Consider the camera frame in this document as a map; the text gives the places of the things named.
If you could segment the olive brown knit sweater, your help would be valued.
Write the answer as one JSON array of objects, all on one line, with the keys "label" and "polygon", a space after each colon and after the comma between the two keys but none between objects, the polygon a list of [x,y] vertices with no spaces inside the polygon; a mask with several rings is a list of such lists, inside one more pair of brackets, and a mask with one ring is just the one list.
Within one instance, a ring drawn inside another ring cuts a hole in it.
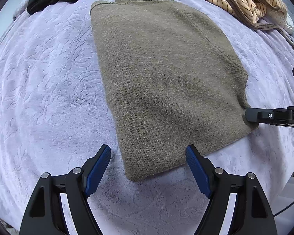
[{"label": "olive brown knit sweater", "polygon": [[105,98],[131,181],[185,163],[255,130],[244,115],[248,73],[223,31],[173,0],[94,2],[90,10]]}]

